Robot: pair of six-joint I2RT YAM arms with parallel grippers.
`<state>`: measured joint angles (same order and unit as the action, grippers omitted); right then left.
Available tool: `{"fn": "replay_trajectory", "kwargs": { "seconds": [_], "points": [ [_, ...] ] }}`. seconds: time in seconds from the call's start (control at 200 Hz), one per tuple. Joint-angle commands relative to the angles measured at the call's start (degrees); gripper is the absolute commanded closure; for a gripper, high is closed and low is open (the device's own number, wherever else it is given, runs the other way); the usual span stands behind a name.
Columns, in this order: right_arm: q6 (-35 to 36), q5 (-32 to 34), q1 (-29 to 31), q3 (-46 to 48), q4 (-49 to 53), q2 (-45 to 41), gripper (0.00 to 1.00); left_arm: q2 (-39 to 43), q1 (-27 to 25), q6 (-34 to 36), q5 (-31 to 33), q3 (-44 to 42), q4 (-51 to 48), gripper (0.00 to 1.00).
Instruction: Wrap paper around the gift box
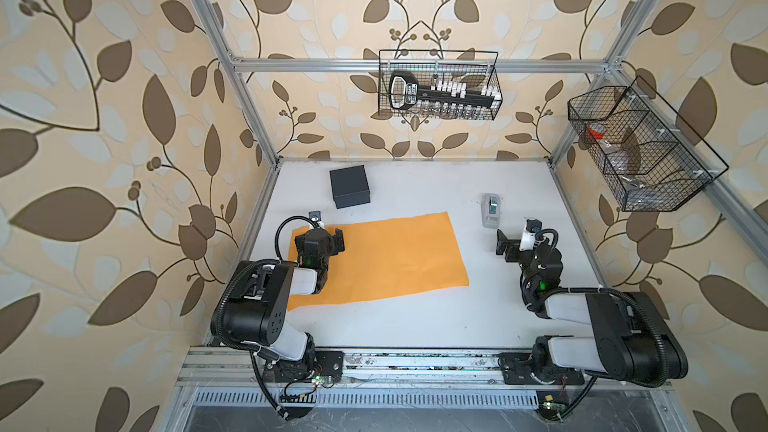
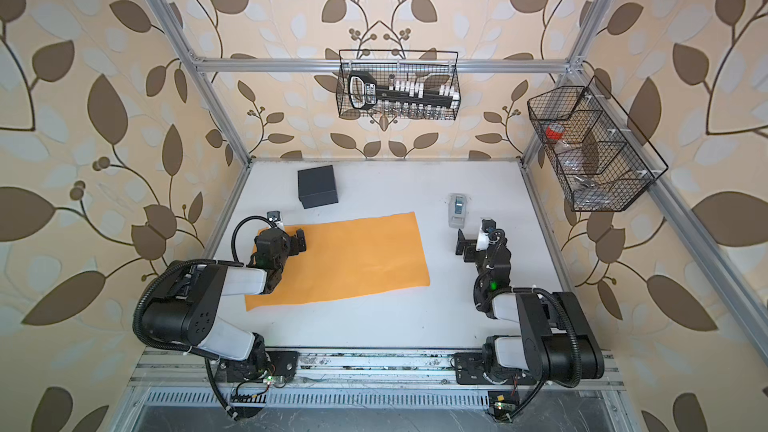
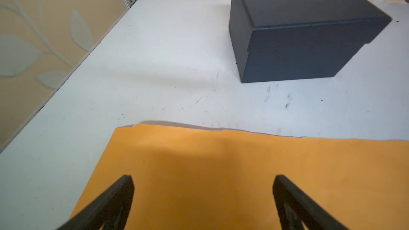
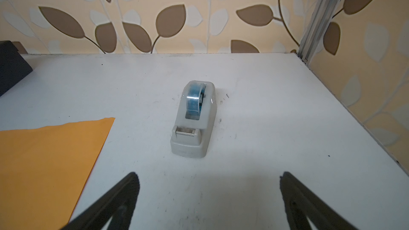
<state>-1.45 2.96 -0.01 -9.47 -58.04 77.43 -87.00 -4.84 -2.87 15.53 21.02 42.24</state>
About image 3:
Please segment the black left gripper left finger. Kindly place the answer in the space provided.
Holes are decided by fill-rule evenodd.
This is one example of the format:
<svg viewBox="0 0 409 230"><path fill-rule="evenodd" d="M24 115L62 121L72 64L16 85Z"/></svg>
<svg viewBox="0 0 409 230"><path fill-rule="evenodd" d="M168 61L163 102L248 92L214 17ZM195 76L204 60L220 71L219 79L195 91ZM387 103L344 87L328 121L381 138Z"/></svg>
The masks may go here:
<svg viewBox="0 0 409 230"><path fill-rule="evenodd" d="M123 230L130 214L134 183L124 175L59 227L60 230Z"/></svg>

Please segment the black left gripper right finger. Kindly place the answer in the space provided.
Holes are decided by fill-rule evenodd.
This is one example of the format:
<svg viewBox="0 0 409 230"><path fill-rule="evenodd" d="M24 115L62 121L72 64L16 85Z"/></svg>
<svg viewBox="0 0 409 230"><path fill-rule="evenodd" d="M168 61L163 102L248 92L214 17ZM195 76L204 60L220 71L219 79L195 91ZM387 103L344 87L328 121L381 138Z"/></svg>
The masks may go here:
<svg viewBox="0 0 409 230"><path fill-rule="evenodd" d="M275 177L272 192L283 230L347 228L284 175Z"/></svg>

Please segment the orange wrapping paper sheet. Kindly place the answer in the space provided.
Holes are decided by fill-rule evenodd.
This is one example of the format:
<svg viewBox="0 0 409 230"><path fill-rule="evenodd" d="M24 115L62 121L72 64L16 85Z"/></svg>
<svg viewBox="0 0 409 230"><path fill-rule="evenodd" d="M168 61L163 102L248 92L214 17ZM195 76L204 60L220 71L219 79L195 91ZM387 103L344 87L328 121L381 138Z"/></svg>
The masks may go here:
<svg viewBox="0 0 409 230"><path fill-rule="evenodd" d="M156 125L114 131L73 212L131 175L129 230L278 230L280 174L351 230L409 227L407 141Z"/></svg>

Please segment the dark navy gift box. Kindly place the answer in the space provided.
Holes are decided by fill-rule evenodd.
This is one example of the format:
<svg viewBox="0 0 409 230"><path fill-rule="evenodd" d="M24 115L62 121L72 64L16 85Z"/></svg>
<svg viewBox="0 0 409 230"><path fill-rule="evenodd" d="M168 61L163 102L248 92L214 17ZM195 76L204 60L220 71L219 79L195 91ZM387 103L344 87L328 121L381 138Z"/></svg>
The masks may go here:
<svg viewBox="0 0 409 230"><path fill-rule="evenodd" d="M334 77L392 18L367 0L231 0L242 83Z"/></svg>

